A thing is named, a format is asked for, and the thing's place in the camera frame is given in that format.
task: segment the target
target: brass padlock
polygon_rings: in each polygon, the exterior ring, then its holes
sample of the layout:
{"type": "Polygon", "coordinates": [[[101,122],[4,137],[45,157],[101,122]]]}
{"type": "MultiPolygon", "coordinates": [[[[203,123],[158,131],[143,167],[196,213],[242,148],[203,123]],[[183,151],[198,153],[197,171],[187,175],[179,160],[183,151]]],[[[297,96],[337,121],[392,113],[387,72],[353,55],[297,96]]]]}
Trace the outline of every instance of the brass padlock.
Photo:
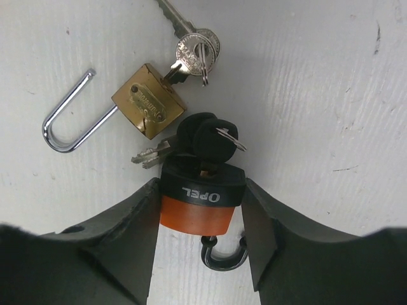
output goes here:
{"type": "Polygon", "coordinates": [[[151,64],[144,64],[112,96],[119,110],[150,140],[186,110],[168,76],[163,78],[151,64]]]}

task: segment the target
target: white surface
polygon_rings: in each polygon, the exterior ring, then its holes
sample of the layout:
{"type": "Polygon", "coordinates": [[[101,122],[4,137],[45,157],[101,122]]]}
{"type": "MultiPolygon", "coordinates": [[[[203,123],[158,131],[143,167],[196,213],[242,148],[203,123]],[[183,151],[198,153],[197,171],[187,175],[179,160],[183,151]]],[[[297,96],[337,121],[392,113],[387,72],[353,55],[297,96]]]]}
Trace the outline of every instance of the white surface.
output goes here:
{"type": "MultiPolygon", "coordinates": [[[[407,225],[407,0],[174,4],[221,40],[209,87],[194,78],[176,90],[189,113],[238,125],[249,151],[232,163],[337,229],[407,225]]],[[[172,33],[153,0],[0,0],[1,221],[61,231],[158,174],[130,163],[152,143],[120,113],[72,154],[52,151],[40,127],[89,67],[98,75],[55,125],[65,139],[102,114],[144,62],[165,74],[172,33]]],[[[237,213],[220,249],[233,250],[241,228],[237,213]]],[[[198,237],[161,227],[149,304],[259,304],[248,263],[215,273],[199,256],[198,237]]]]}

